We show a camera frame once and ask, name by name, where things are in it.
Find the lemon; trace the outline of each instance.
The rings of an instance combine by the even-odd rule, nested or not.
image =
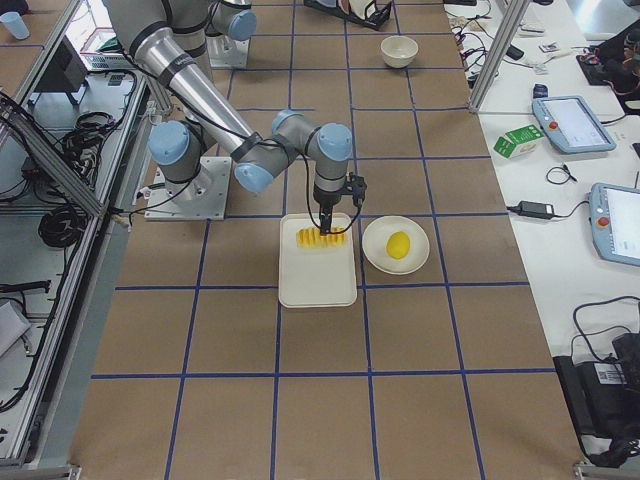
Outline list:
[[[411,239],[405,232],[396,232],[387,240],[387,254],[396,260],[406,257],[410,248]]]

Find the tablet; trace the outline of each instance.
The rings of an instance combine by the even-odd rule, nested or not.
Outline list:
[[[598,254],[605,260],[640,266],[640,190],[596,183],[589,207]]]
[[[532,108],[544,133],[563,153],[616,148],[616,142],[580,96],[535,98]]]

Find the blue cup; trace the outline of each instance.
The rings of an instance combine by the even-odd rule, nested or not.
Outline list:
[[[29,37],[29,29],[22,20],[18,12],[7,12],[0,15],[0,22],[7,27],[11,35],[18,40],[24,40]]]

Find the green and white box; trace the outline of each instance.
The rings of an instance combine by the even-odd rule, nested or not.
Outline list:
[[[527,125],[502,135],[493,149],[503,157],[512,158],[532,151],[542,137],[535,125]]]

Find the tablet screen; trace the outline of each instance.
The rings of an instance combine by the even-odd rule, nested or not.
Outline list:
[[[549,100],[545,101],[544,105],[558,122],[560,131],[570,147],[590,147],[609,143],[594,123],[596,120],[575,98]]]
[[[640,259],[640,193],[606,188],[613,253]]]

